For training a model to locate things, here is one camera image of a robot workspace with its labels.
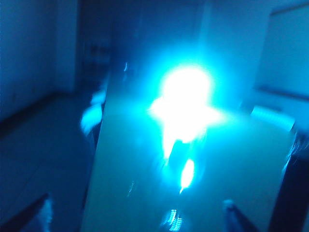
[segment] bright light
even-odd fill
[[[169,160],[176,140],[189,143],[205,135],[207,125],[221,115],[206,106],[210,77],[198,66],[180,67],[165,76],[162,96],[151,106],[151,113],[163,122],[164,159]]]
[[[181,193],[185,188],[189,187],[192,183],[194,177],[194,162],[193,160],[187,161],[187,163],[184,166],[183,172],[182,172],[182,179],[181,179],[181,190],[179,193]]]
[[[172,104],[205,104],[210,91],[209,75],[198,66],[169,72],[163,84],[163,98]]]

